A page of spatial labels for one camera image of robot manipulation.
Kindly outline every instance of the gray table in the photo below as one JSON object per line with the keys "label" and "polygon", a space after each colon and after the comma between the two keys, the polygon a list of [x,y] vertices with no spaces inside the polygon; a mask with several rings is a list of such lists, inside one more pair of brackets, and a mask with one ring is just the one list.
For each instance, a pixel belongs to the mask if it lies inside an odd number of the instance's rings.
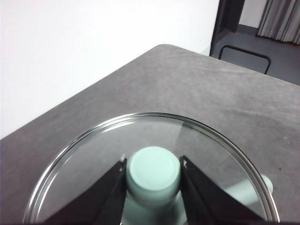
{"label": "gray table", "polygon": [[112,117],[190,117],[237,144],[274,184],[281,220],[300,221],[300,87],[159,45],[1,140],[1,221],[20,223],[40,174],[69,141]]}

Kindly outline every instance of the glass petri dish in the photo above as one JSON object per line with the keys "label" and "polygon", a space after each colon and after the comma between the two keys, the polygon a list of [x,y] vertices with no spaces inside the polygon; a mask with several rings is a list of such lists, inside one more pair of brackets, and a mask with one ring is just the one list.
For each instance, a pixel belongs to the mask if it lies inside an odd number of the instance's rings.
{"label": "glass petri dish", "polygon": [[[40,223],[67,205],[121,157],[149,146],[177,157],[185,155],[223,190],[268,221],[279,217],[272,195],[246,155],[229,139],[198,121],[159,112],[129,114],[103,122],[70,142],[48,165],[36,184],[25,223]],[[249,184],[249,203],[232,192]]]}

